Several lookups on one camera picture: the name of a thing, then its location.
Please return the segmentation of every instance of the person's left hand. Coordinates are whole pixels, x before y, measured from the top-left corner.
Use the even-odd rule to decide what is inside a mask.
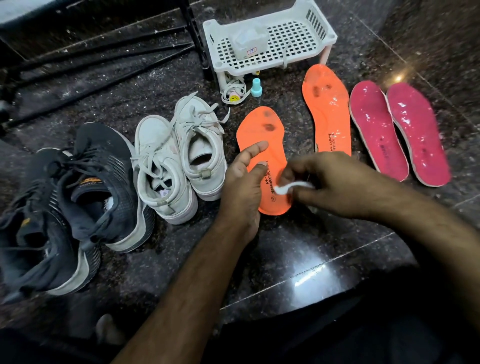
[[[250,160],[268,148],[262,141],[244,149],[237,155],[225,173],[222,200],[217,222],[237,232],[247,245],[255,237],[260,223],[260,182],[267,173],[267,162],[259,162],[248,172]]]

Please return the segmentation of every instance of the yellow label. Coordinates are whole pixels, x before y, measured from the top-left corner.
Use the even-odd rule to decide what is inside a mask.
[[[90,178],[86,178],[83,181],[81,181],[80,184],[84,184],[84,183],[88,183],[88,182],[102,182],[102,180],[97,178],[97,177],[90,177]]]
[[[230,102],[234,102],[234,101],[239,101],[240,97],[238,97],[237,95],[232,95],[228,99],[230,100]]]

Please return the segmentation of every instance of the basket grid holes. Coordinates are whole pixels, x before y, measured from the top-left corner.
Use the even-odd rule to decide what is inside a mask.
[[[313,25],[315,32],[317,32],[319,35],[323,32],[325,36],[324,27],[321,26],[320,22],[318,22],[313,12],[309,10],[306,19]],[[317,47],[316,38],[311,35],[308,27],[303,23],[291,21],[269,26],[267,30],[270,35],[270,39],[268,41],[269,49],[267,51],[254,57],[238,60],[235,58],[235,54],[233,53],[233,48],[229,39],[224,38],[217,46],[220,60],[229,66],[234,67],[235,69],[240,69],[256,64],[283,59],[283,49],[285,49],[285,56],[290,57],[296,54],[315,50]]]

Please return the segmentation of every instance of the hand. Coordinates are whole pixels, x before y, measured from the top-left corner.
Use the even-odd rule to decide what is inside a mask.
[[[262,198],[260,182],[267,173],[267,162],[259,162],[248,172],[250,160],[268,148],[268,142],[258,142],[237,155],[225,173],[217,222],[238,231],[247,245],[255,237],[260,223],[258,207]]]
[[[288,162],[280,185],[305,174],[316,175],[321,189],[292,188],[293,199],[346,218],[378,221],[384,211],[410,192],[397,181],[344,152],[320,152]]]

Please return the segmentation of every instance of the orange insole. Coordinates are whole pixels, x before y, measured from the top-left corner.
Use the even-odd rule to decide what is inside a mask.
[[[348,91],[323,64],[307,71],[302,93],[315,123],[315,151],[343,151],[352,155]]]
[[[253,157],[247,167],[251,171],[258,162],[268,162],[267,175],[260,184],[262,188],[262,200],[258,209],[266,215],[282,215],[291,207],[286,195],[277,195],[273,189],[277,185],[281,172],[287,165],[285,152],[283,151],[283,124],[275,112],[266,106],[260,106],[241,122],[237,130],[237,142],[240,151],[261,142],[268,141],[268,148]]]

